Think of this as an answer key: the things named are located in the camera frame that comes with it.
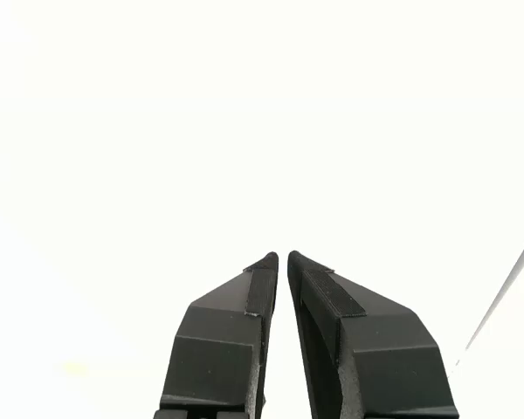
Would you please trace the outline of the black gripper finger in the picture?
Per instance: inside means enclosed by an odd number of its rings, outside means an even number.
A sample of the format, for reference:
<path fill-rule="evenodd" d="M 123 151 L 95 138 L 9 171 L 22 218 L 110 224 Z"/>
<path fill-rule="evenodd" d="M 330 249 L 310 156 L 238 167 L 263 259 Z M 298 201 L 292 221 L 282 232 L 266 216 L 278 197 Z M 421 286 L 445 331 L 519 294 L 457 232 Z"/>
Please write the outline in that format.
<path fill-rule="evenodd" d="M 297 251 L 287 276 L 312 417 L 459 417 L 438 344 L 411 309 Z"/>
<path fill-rule="evenodd" d="M 261 417 L 278 273 L 270 252 L 190 303 L 155 417 Z"/>

